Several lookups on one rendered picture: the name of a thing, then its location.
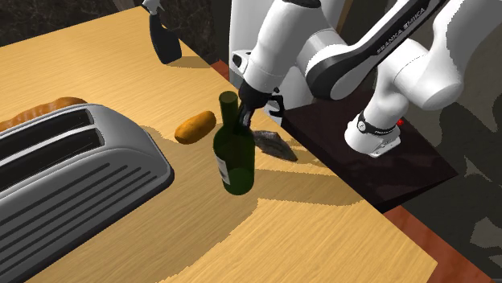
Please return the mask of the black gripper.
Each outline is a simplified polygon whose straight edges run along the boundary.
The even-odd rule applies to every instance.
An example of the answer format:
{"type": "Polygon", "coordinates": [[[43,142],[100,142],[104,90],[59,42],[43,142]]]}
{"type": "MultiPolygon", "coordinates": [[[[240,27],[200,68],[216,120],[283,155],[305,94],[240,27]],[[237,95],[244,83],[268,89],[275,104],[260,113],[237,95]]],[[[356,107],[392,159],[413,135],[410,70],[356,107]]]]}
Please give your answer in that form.
{"type": "Polygon", "coordinates": [[[263,108],[269,101],[277,102],[279,107],[278,110],[270,110],[269,115],[283,117],[285,107],[283,97],[280,94],[273,95],[272,93],[260,92],[244,80],[239,88],[238,96],[241,99],[241,104],[237,124],[242,127],[249,128],[255,109],[263,108]]]}

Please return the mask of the grey flat stone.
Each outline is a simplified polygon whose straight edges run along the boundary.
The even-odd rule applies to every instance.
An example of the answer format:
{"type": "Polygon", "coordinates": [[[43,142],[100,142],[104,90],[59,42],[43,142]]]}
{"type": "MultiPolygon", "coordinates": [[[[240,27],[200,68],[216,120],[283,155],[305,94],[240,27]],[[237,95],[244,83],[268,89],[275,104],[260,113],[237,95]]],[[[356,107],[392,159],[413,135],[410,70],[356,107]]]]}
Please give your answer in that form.
{"type": "Polygon", "coordinates": [[[267,130],[253,131],[255,145],[264,153],[270,156],[296,162],[298,160],[294,151],[280,137],[277,132],[267,130]]]}

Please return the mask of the green wine bottle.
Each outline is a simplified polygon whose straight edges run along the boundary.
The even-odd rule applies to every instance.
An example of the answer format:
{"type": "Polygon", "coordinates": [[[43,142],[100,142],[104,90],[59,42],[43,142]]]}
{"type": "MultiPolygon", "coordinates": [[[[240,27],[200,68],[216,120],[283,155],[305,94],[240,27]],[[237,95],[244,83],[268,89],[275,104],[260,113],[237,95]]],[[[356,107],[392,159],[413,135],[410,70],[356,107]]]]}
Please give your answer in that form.
{"type": "Polygon", "coordinates": [[[223,124],[213,139],[213,151],[225,190],[244,195],[254,183],[255,142],[249,127],[239,121],[238,96],[225,91],[219,96],[223,124]]]}

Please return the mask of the brown potato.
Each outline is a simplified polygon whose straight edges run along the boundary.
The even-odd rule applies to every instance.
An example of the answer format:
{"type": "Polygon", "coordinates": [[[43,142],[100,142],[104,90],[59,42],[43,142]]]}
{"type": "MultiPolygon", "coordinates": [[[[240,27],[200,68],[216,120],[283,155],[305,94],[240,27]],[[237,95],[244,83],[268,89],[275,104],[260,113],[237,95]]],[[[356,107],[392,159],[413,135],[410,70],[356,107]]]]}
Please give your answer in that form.
{"type": "Polygon", "coordinates": [[[212,111],[203,111],[187,119],[175,130],[177,142],[189,145],[208,135],[216,126],[216,116],[212,111]]]}

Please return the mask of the dark robot stand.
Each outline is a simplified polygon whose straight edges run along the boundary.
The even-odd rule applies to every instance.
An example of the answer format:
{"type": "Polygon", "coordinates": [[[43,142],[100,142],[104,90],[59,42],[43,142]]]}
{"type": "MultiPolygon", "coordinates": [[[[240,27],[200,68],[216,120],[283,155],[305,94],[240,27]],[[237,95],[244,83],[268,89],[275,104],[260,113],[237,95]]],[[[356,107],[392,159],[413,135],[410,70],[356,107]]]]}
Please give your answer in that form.
{"type": "Polygon", "coordinates": [[[287,109],[281,127],[381,213],[458,175],[408,121],[399,126],[401,143],[378,158],[350,148],[348,122],[371,97],[356,90],[342,100],[287,109]]]}

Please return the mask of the black spray bottle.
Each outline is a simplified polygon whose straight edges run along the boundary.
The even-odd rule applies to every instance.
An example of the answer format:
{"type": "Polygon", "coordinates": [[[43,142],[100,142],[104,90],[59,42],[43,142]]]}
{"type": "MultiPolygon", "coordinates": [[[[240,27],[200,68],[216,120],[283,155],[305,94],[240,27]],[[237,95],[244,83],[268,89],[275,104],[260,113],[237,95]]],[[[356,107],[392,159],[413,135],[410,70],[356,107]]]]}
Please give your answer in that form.
{"type": "Polygon", "coordinates": [[[182,57],[178,36],[166,29],[158,9],[164,10],[160,0],[142,0],[142,7],[149,12],[150,39],[155,53],[162,64],[170,64],[182,57]]]}

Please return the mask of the silver toaster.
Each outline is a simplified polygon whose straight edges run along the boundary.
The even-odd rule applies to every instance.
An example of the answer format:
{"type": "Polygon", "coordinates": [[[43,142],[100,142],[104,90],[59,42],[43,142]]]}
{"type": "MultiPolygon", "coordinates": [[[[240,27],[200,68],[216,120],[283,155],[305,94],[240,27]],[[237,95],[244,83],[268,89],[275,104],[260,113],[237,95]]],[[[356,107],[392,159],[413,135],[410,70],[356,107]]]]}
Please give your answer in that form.
{"type": "Polygon", "coordinates": [[[173,180],[153,138],[103,105],[0,132],[0,283],[23,283],[173,180]]]}

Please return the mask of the brown bread loaf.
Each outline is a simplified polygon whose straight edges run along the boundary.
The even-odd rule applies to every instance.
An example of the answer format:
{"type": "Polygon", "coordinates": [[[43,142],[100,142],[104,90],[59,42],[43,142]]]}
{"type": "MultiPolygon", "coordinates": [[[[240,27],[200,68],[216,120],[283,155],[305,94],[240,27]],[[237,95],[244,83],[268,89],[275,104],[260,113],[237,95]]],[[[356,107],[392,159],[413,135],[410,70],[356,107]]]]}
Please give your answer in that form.
{"type": "Polygon", "coordinates": [[[85,103],[86,101],[81,98],[65,96],[46,104],[37,105],[31,109],[25,110],[17,114],[16,116],[12,117],[9,120],[0,122],[0,132],[9,129],[11,127],[14,127],[16,125],[20,125],[23,122],[40,117],[44,114],[56,111],[58,109],[62,109],[70,105],[78,105],[85,103]]]}

